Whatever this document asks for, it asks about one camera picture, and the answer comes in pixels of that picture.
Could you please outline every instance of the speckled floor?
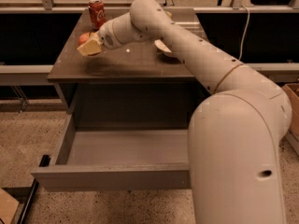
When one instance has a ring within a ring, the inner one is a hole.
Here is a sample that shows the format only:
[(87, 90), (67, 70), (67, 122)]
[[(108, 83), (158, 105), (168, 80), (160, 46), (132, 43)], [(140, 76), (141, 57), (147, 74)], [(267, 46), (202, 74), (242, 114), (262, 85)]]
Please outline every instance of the speckled floor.
[[(51, 154), (66, 114), (58, 106), (0, 101), (0, 187), (29, 187), (30, 170)], [(286, 140), (280, 145), (286, 214), (299, 223), (299, 157)], [(13, 223), (17, 223), (22, 204)], [(177, 223), (194, 222), (192, 193), (184, 190), (46, 192), (39, 188), (27, 223)]]

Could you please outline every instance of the open drawer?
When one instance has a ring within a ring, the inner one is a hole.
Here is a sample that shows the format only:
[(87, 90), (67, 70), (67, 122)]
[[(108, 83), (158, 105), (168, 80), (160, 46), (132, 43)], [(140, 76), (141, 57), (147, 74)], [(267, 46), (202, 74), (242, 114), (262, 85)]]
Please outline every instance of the open drawer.
[(198, 83), (78, 84), (50, 166), (32, 175), (48, 191), (187, 189), (189, 120)]

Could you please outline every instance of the can top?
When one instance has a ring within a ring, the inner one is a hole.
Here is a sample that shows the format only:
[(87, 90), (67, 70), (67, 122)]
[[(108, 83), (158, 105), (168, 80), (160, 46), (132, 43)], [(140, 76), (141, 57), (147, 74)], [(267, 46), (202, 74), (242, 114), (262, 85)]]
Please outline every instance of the can top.
[(90, 3), (92, 4), (101, 3), (101, 2), (102, 2), (101, 0), (90, 0)]

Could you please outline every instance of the screw hole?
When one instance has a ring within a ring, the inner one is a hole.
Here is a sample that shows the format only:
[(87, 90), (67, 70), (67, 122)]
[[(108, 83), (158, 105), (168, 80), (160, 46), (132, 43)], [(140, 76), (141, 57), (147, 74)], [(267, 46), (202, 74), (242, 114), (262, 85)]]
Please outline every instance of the screw hole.
[(260, 177), (260, 178), (267, 178), (270, 175), (272, 175), (271, 170), (265, 170), (265, 171), (262, 171), (262, 172), (258, 173), (258, 177)]

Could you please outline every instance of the soda can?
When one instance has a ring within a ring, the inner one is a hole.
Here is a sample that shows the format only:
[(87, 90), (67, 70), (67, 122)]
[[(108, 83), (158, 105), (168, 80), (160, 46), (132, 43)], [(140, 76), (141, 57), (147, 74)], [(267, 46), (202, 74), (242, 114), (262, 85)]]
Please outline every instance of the soda can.
[(90, 11), (93, 29), (99, 30), (106, 22), (103, 2), (101, 0), (90, 0), (88, 8)]

